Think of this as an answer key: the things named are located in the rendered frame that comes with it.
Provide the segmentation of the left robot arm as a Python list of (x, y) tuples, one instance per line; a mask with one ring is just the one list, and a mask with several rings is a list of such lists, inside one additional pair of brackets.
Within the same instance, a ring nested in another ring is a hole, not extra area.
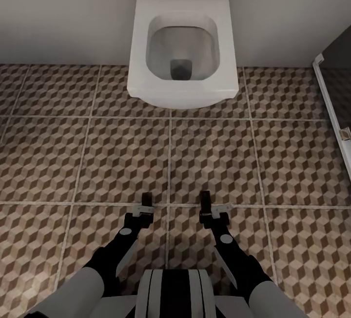
[(153, 223), (154, 212), (152, 206), (135, 205), (133, 213), (125, 214), (125, 225), (114, 240), (99, 247), (82, 269), (21, 318), (89, 318), (137, 250), (138, 233)]

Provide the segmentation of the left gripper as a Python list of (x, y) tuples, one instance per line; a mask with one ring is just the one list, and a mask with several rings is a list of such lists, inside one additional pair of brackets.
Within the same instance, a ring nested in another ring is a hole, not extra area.
[(141, 214), (140, 217), (133, 217), (133, 213), (126, 213), (124, 224), (128, 224), (129, 222), (135, 222), (139, 225), (139, 231), (141, 228), (149, 228), (150, 223), (154, 221), (154, 212), (151, 214)]

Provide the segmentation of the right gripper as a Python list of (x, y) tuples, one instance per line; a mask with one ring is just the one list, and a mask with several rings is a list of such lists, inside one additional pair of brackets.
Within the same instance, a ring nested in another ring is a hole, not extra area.
[(200, 223), (204, 224), (205, 229), (212, 229), (218, 225), (230, 225), (229, 216), (227, 212), (220, 212), (220, 218), (214, 219), (212, 214), (203, 214), (201, 211), (199, 212)]

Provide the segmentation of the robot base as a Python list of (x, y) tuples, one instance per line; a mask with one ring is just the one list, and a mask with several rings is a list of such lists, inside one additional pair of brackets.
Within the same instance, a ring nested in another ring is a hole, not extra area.
[[(120, 296), (119, 277), (110, 282), (109, 287), (98, 301), (89, 318), (135, 318), (138, 291)], [(214, 291), (216, 318), (255, 318), (244, 297), (231, 284), (231, 295), (222, 296)]]

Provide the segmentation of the mousetrap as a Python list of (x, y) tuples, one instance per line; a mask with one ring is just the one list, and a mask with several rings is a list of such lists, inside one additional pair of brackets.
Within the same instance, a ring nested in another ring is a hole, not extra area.
[(210, 191), (200, 191), (201, 212), (203, 214), (211, 214), (211, 198)]
[(142, 193), (142, 205), (152, 206), (152, 193)]

